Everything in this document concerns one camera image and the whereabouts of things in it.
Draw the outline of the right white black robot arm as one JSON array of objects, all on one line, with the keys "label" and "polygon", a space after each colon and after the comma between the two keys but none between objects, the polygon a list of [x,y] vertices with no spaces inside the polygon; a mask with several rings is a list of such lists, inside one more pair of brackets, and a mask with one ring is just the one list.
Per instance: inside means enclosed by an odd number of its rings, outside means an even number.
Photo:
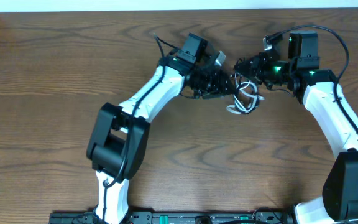
[{"label": "right white black robot arm", "polygon": [[335,162],[323,185],[322,195],[298,203],[283,213],[281,223],[358,223],[358,117],[343,95],[340,77],[332,70],[319,67],[316,26],[289,29],[288,59],[280,60],[275,45],[283,32],[263,39],[264,49],[249,59],[240,59],[234,76],[244,77],[251,97],[259,100],[257,87],[286,85],[285,92],[294,96],[315,118],[325,135]]}]

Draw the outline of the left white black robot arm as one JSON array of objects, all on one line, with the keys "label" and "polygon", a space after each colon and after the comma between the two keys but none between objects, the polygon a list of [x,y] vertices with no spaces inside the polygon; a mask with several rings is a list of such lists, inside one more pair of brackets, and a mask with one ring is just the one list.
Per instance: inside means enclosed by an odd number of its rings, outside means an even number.
[{"label": "left white black robot arm", "polygon": [[220,98],[234,93],[229,76],[222,70],[226,59],[204,38],[189,34],[182,47],[160,51],[154,74],[132,97],[99,110],[86,156],[99,184],[96,223],[122,223],[128,213],[129,181],[145,156],[150,124],[162,108],[185,87],[193,98]]}]

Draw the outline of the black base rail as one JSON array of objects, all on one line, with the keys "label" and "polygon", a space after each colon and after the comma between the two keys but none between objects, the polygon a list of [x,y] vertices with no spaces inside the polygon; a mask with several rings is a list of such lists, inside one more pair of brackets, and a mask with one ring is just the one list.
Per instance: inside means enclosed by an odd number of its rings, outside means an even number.
[{"label": "black base rail", "polygon": [[[49,215],[48,224],[109,223],[95,212],[58,213]],[[200,223],[266,223],[296,224],[295,213],[289,210],[261,207],[246,212],[156,212],[131,209],[118,224],[200,224]]]}]

